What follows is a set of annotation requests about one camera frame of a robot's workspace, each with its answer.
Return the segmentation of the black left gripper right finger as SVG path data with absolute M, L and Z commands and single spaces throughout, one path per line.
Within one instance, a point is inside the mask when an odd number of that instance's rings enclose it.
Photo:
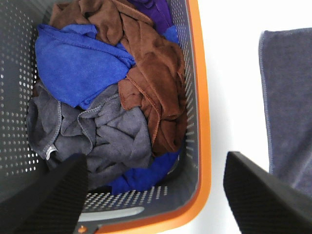
M 243 234 L 310 234 L 312 199 L 240 152 L 228 152 L 223 187 Z

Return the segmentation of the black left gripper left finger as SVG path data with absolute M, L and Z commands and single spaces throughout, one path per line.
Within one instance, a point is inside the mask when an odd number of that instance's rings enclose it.
M 85 155 L 74 154 L 0 204 L 2 234 L 72 234 L 88 191 Z

